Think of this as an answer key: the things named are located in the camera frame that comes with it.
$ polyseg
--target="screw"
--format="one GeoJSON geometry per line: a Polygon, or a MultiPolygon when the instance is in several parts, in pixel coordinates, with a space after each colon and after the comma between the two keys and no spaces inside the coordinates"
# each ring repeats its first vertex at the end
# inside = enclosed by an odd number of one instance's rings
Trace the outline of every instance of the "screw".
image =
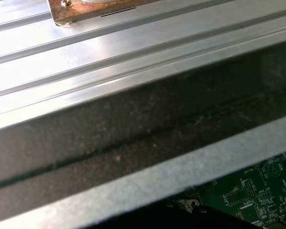
{"type": "Polygon", "coordinates": [[[64,6],[64,7],[70,6],[71,3],[72,3],[71,0],[62,0],[61,1],[61,6],[64,6]]]}
{"type": "Polygon", "coordinates": [[[192,207],[192,208],[195,208],[195,207],[197,207],[197,206],[199,206],[199,205],[200,205],[199,200],[193,199],[193,201],[192,201],[192,203],[191,203],[191,207],[192,207]]]}

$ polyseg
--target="ribbed metal surface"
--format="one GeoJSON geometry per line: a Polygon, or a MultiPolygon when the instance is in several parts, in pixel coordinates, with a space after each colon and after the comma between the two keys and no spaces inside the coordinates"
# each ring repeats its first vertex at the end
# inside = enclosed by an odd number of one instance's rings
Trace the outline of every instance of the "ribbed metal surface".
{"type": "Polygon", "coordinates": [[[0,1],[0,129],[286,41],[286,0],[162,0],[56,27],[0,1]]]}

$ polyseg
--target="circuit board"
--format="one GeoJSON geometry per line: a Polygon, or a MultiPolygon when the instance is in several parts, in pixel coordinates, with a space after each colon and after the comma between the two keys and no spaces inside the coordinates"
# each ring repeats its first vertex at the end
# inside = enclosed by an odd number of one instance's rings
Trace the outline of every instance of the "circuit board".
{"type": "Polygon", "coordinates": [[[280,157],[273,157],[178,197],[198,200],[262,227],[286,219],[286,170],[280,157]]]}

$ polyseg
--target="rusty metal bracket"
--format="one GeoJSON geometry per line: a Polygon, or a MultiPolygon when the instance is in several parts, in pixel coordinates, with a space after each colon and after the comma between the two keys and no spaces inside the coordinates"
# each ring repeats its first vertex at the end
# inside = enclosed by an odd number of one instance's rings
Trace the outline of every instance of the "rusty metal bracket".
{"type": "Polygon", "coordinates": [[[121,0],[113,3],[91,3],[82,0],[48,0],[57,26],[130,9],[159,0],[121,0]]]}

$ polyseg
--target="chip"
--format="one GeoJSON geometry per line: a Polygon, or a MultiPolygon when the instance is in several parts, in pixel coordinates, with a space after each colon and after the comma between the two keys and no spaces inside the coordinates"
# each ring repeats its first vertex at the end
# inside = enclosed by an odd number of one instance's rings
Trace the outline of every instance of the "chip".
{"type": "Polygon", "coordinates": [[[256,209],[253,204],[244,206],[239,209],[241,217],[243,220],[253,223],[259,221],[259,215],[256,212],[256,209]]]}

